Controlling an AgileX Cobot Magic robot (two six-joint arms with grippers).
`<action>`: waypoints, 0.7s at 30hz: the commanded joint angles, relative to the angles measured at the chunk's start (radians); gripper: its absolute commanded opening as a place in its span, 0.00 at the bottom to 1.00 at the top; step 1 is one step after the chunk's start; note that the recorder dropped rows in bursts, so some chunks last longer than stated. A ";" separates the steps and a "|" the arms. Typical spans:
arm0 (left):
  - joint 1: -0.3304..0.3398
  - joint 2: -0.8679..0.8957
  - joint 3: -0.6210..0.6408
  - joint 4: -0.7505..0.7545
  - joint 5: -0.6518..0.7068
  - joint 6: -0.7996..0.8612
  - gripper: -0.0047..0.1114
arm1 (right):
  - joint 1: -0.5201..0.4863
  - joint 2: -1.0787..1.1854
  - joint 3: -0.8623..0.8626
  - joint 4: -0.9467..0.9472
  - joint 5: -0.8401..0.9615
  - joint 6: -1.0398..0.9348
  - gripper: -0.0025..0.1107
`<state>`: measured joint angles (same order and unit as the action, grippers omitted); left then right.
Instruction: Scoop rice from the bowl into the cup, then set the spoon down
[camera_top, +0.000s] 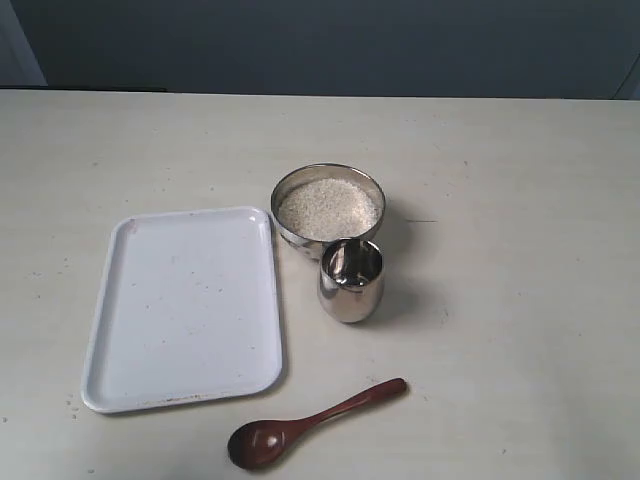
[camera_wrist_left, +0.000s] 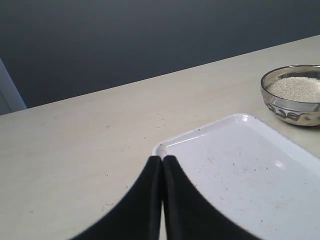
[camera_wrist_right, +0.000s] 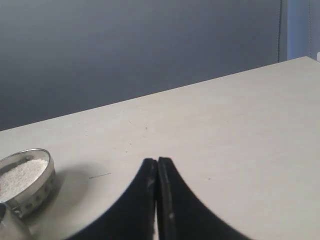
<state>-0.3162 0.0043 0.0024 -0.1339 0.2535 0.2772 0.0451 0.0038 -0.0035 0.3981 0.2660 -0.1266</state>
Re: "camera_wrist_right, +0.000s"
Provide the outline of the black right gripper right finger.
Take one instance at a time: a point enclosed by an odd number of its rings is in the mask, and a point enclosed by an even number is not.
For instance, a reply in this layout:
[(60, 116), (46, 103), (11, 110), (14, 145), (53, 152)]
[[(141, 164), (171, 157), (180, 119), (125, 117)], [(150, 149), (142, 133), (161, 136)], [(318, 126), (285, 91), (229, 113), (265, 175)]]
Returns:
[(173, 161), (157, 162), (157, 223), (160, 240), (248, 240), (192, 192)]

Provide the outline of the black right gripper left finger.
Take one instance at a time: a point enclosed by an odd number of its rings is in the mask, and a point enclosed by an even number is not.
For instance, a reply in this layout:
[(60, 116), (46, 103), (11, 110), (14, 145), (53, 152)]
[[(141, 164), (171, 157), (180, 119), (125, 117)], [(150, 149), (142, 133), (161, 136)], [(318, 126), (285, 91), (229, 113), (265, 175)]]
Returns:
[(143, 160), (118, 200), (70, 240), (152, 240), (154, 237), (157, 161)]

